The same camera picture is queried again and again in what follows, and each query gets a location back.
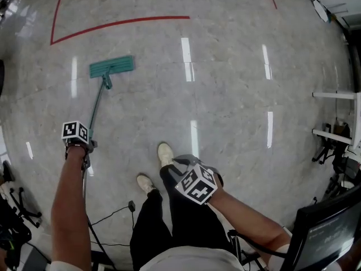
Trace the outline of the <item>person's left white shoe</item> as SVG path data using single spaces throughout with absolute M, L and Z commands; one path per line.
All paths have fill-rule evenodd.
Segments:
M 156 189 L 152 180 L 144 173 L 139 173 L 137 175 L 137 183 L 146 194 L 149 194 L 152 190 Z

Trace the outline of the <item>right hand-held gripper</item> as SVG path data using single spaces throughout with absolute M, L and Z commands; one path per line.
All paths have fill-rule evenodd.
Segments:
M 194 155 L 179 155 L 173 161 L 189 166 L 184 172 L 175 165 L 169 166 L 169 173 L 177 182 L 175 189 L 187 199 L 199 204 L 206 204 L 218 189 L 215 177 L 218 176 L 221 185 L 222 177 L 219 171 L 213 167 L 205 166 L 202 161 Z

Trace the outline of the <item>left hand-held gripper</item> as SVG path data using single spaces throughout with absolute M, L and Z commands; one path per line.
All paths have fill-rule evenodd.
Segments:
M 82 159 L 82 170 L 87 170 L 91 163 L 89 154 L 97 148 L 97 141 L 90 138 L 90 130 L 79 121 L 70 121 L 63 123 L 61 131 L 61 139 L 65 144 L 65 158 L 68 157 L 68 150 L 70 147 L 82 147 L 85 156 Z

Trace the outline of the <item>white desk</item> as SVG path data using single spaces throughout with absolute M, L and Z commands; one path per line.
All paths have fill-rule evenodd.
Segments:
M 342 143 L 346 143 L 351 146 L 353 150 L 356 150 L 358 145 L 361 142 L 361 92 L 359 93 L 320 93 L 313 92 L 312 96 L 315 98 L 334 98 L 334 99 L 347 99 L 354 101 L 354 130 L 353 137 L 346 138 L 341 135 L 336 135 L 332 133 L 328 133 L 325 131 L 313 129 L 312 134 L 317 136 L 330 138 L 335 141 L 339 141 Z

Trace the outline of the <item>person's white shoe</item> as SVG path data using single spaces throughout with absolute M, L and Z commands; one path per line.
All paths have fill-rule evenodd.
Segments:
M 139 173 L 137 175 L 137 183 L 146 194 L 149 194 L 152 190 L 156 189 L 152 180 L 144 173 Z
M 174 154 L 171 147 L 166 142 L 161 142 L 157 148 L 157 155 L 160 161 L 161 167 L 172 165 Z

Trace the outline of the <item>person's right forearm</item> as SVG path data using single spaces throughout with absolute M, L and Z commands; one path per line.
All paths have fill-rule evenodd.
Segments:
M 252 209 L 219 187 L 209 200 L 234 229 L 258 251 L 267 255 L 290 244 L 290 236 L 275 221 Z

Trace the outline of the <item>person's leg black trousers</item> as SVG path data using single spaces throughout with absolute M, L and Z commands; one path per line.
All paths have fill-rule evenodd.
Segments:
M 167 228 L 161 235 L 164 248 L 192 246 L 222 249 L 232 252 L 224 227 L 207 205 L 198 205 L 175 189 L 174 165 L 160 169 L 160 177 L 169 195 L 172 232 Z
M 162 218 L 162 196 L 157 189 L 147 194 L 130 240 L 134 271 L 173 247 L 173 237 Z

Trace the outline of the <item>person's white shirt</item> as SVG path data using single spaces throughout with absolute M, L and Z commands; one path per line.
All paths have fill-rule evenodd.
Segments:
M 139 271 L 243 271 L 243 267 L 228 251 L 183 246 L 164 251 Z

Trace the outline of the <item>person's left leg black trousers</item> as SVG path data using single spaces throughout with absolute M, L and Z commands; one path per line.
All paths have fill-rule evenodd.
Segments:
M 173 237 L 162 218 L 162 196 L 157 189 L 147 194 L 130 240 L 134 271 L 173 247 Z

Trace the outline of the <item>black monitor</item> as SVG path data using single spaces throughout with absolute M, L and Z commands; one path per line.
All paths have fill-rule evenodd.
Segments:
M 280 271 L 322 271 L 346 253 L 361 229 L 361 185 L 297 211 Z

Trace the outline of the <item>white octagonal board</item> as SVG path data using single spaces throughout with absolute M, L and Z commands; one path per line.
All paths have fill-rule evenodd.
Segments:
M 319 17 L 322 19 L 322 21 L 328 22 L 329 21 L 328 14 L 327 14 L 325 8 L 320 4 L 320 2 L 318 0 L 313 0 L 313 5 L 314 5 L 315 11 L 319 15 Z

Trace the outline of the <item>person's left forearm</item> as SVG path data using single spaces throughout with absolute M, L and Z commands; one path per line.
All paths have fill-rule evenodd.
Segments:
M 51 210 L 52 259 L 91 269 L 91 242 L 85 200 L 82 166 L 85 149 L 68 148 Z

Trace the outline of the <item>teal mop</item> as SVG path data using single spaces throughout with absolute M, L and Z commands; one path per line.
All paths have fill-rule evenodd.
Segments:
M 132 55 L 112 58 L 89 65 L 90 78 L 101 78 L 101 82 L 99 85 L 98 93 L 95 99 L 95 103 L 93 106 L 93 110 L 89 122 L 89 129 L 91 133 L 90 136 L 92 136 L 94 132 L 94 124 L 96 120 L 96 114 L 98 111 L 100 99 L 102 97 L 102 92 L 104 89 L 111 90 L 113 87 L 110 75 L 130 72 L 133 71 L 134 68 L 135 68 L 135 64 Z

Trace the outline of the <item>person's right white shoe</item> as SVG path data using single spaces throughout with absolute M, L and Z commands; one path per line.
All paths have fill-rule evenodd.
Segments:
M 161 142 L 157 148 L 157 155 L 160 161 L 161 167 L 172 165 L 174 154 L 171 147 L 166 142 Z

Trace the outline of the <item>person's right leg black trousers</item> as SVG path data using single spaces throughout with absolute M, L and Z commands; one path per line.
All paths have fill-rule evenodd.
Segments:
M 174 165 L 160 169 L 160 177 L 169 195 L 172 232 L 167 228 L 161 235 L 164 248 L 192 246 L 222 249 L 232 252 L 224 227 L 207 205 L 198 205 L 175 189 Z

